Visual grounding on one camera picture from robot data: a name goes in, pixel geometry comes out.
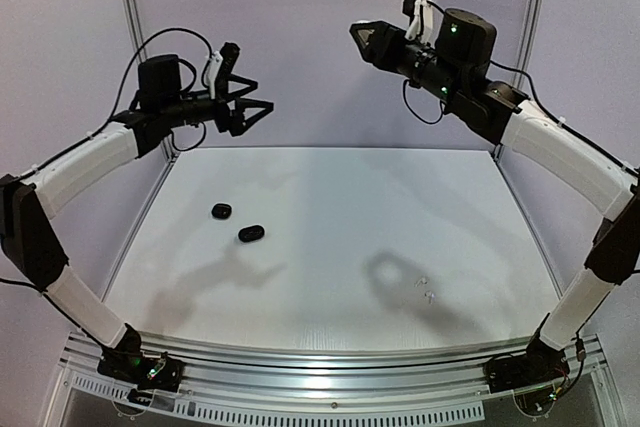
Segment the black oval charging case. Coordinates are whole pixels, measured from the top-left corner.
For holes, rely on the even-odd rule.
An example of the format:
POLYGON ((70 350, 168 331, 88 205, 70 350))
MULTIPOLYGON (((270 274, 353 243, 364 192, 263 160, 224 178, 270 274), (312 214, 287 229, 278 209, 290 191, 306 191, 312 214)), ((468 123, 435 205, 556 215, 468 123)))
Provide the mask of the black oval charging case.
POLYGON ((232 215, 232 206, 226 203, 216 203, 211 208, 211 216, 214 219, 226 220, 232 215))

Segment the small black charging case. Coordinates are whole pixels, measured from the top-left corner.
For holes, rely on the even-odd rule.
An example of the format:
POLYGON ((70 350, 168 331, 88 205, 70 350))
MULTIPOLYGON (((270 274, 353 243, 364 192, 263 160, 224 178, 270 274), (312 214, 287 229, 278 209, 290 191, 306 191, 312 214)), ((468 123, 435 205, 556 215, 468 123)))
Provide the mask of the small black charging case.
POLYGON ((256 224, 241 228, 237 233, 237 238, 241 243, 252 243, 261 240, 265 233, 265 228, 256 224))

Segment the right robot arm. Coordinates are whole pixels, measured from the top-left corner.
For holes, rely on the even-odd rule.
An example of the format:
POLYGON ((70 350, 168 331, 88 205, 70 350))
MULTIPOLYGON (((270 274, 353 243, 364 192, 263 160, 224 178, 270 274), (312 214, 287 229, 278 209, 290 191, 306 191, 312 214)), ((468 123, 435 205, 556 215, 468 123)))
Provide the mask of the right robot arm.
POLYGON ((408 29, 385 21, 359 21, 349 33, 365 62, 402 75, 412 87, 436 96, 446 114, 455 115, 487 142, 545 168, 601 214, 582 270, 518 359, 521 379, 539 382, 614 288, 636 270, 638 173, 546 112, 534 93, 489 80, 486 72, 497 30, 473 13, 445 10, 433 43, 428 41, 430 26, 422 7, 416 8, 408 29))

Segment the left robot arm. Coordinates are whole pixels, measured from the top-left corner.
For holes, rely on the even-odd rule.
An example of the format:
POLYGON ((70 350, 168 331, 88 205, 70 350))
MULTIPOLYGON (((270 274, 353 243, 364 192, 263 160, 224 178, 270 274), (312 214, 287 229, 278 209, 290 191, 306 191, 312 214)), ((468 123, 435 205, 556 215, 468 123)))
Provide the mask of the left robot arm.
POLYGON ((155 150, 177 128, 213 123, 218 132, 239 137, 269 115, 272 102, 249 96, 257 81, 234 74, 238 56, 234 44, 210 54, 199 91, 182 84, 181 70, 191 65, 178 55, 147 59, 137 67, 138 88, 128 109, 53 161, 1 180, 3 253, 128 381, 149 370, 140 336, 74 272, 51 221, 80 193, 155 150))

